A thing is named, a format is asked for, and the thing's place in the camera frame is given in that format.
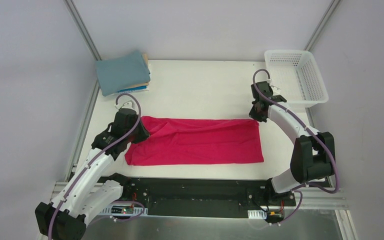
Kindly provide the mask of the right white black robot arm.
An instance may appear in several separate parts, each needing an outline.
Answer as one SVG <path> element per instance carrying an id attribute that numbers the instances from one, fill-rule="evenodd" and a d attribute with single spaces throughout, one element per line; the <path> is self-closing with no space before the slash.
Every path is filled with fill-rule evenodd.
<path id="1" fill-rule="evenodd" d="M 310 186 L 322 189 L 316 180 L 334 175 L 335 142 L 329 132 L 307 126 L 290 108 L 284 97 L 274 95 L 266 81 L 251 85 L 252 108 L 249 116 L 271 120 L 293 143 L 290 165 L 283 173 L 267 180 L 262 193 L 266 205 L 280 205 L 294 190 Z"/>

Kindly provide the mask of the red t shirt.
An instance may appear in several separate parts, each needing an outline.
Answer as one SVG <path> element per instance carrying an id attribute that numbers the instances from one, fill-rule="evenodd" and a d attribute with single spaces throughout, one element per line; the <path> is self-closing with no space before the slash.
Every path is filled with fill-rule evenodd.
<path id="1" fill-rule="evenodd" d="M 143 116 L 150 136 L 124 155 L 131 166 L 264 162 L 259 123 L 252 119 L 176 119 Z"/>

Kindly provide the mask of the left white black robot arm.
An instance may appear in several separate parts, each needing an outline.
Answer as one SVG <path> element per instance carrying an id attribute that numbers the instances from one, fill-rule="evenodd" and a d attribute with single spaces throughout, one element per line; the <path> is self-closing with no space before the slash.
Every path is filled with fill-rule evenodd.
<path id="1" fill-rule="evenodd" d="M 110 203 L 127 202 L 133 189 L 127 177 L 114 173 L 98 190 L 91 192 L 128 144 L 150 136 L 141 121 L 141 111 L 121 107 L 113 122 L 91 144 L 80 169 L 49 203 L 40 202 L 34 213 L 39 232 L 50 240 L 80 240 L 91 221 Z"/>

